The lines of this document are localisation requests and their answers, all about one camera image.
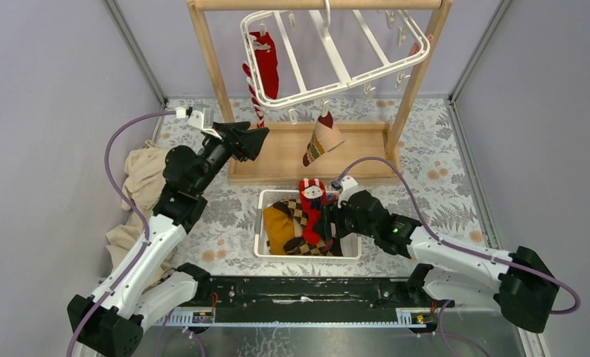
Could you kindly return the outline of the white plastic basket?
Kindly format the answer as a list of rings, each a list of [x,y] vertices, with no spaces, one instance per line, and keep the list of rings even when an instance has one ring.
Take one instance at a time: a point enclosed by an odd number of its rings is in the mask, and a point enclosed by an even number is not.
[[[363,256],[362,238],[350,234],[340,240],[341,257],[310,255],[274,255],[269,252],[269,237],[262,210],[283,199],[298,198],[297,190],[262,190],[257,203],[257,217],[254,227],[254,255],[261,260],[275,263],[315,263],[346,265],[357,263]]]

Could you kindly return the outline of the pink patterned sock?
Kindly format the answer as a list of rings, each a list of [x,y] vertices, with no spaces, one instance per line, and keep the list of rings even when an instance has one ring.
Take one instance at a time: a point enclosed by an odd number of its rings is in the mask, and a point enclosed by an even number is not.
[[[323,203],[325,205],[333,205],[338,200],[339,200],[339,192],[335,192],[335,191],[326,192],[326,196],[325,196],[325,199],[324,199]]]

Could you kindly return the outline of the red bow sock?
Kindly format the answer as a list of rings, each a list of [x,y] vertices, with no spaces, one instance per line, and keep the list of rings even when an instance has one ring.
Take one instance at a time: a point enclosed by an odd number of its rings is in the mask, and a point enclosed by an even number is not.
[[[321,218],[321,206],[327,202],[325,186],[318,178],[304,178],[298,184],[302,211],[307,215],[303,238],[307,243],[316,245],[321,236],[314,232],[314,226]]]

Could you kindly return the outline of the wooden hanger stand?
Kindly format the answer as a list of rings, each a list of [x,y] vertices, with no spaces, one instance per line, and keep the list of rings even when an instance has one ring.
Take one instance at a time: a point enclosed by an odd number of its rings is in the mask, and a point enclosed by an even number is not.
[[[263,140],[258,158],[229,167],[228,177],[232,183],[291,184],[304,178],[326,181],[365,156],[384,158],[392,168],[400,167],[397,145],[452,7],[450,1],[189,1],[187,7],[225,122],[233,122],[234,114],[205,17],[208,11],[247,12],[240,23],[240,32],[248,65],[246,80],[256,110],[265,113],[269,109],[290,110],[312,100],[320,103],[319,116],[313,123],[268,124],[269,133]],[[350,74],[330,34],[332,9],[348,10],[353,14],[379,59],[377,68],[359,75]],[[289,10],[308,12],[312,32],[320,40],[335,72],[337,80],[334,83],[318,88],[306,85],[301,73],[302,64],[281,18]],[[410,54],[390,61],[362,16],[363,10],[383,10],[388,19],[399,17],[414,38]],[[253,33],[248,28],[251,23],[270,17],[276,21],[298,86],[297,93],[283,98],[269,95],[266,85],[273,79],[273,74],[261,68],[257,57],[258,51],[272,52],[274,44],[264,30]],[[357,123],[333,117],[327,102],[329,95],[357,86],[362,86],[365,93],[370,94],[374,80],[403,74],[407,68],[411,69],[411,74],[393,123]]]

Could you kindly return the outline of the mustard yellow sock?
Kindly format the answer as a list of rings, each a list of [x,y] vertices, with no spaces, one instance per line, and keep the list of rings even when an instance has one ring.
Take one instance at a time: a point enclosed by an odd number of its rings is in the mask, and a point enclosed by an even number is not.
[[[287,243],[295,238],[293,217],[286,204],[275,202],[263,210],[263,221],[273,255],[287,255]]]

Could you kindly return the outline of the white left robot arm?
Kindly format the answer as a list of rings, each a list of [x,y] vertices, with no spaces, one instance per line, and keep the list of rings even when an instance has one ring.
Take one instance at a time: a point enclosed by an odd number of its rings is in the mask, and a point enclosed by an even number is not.
[[[103,356],[131,356],[144,333],[181,303],[199,306],[210,295],[207,273],[175,271],[152,287],[151,281],[168,254],[190,233],[206,208],[203,193],[230,159],[255,160],[269,128],[249,122],[214,123],[202,147],[181,145],[165,157],[161,195],[144,232],[118,267],[88,296],[75,295],[68,304],[76,343]]]

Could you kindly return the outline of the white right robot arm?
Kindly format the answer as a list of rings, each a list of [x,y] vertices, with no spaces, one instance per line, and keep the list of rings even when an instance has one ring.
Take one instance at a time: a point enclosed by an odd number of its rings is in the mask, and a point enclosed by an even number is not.
[[[406,297],[415,306],[435,300],[472,298],[499,311],[513,325],[542,333],[559,287],[532,249],[481,248],[457,239],[435,239],[417,219],[390,213],[368,191],[322,206],[313,227],[322,238],[370,237],[385,253],[425,263],[411,274]]]

